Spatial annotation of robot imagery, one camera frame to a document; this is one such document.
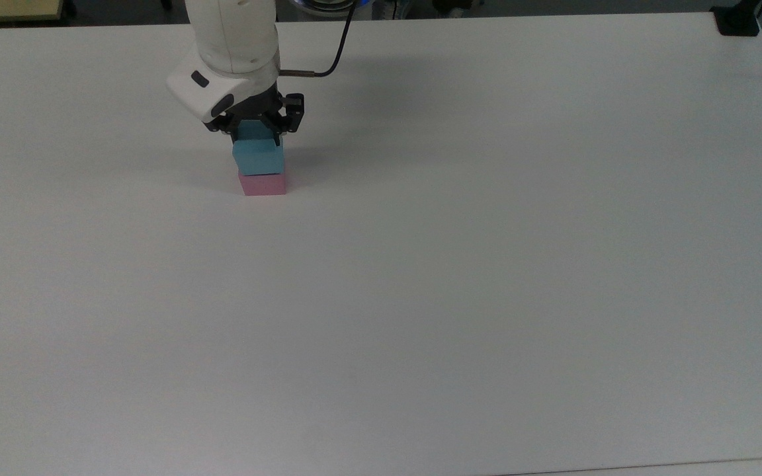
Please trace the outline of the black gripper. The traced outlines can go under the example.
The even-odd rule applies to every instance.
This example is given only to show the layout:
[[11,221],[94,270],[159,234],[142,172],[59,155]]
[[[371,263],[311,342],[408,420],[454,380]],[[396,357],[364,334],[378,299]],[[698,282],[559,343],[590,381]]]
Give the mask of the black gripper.
[[282,135],[294,133],[305,115],[305,96],[302,93],[282,94],[277,85],[263,93],[239,100],[234,94],[221,97],[211,110],[212,118],[206,122],[209,132],[222,132],[239,141],[242,122],[260,121],[272,134],[276,147],[282,145]]

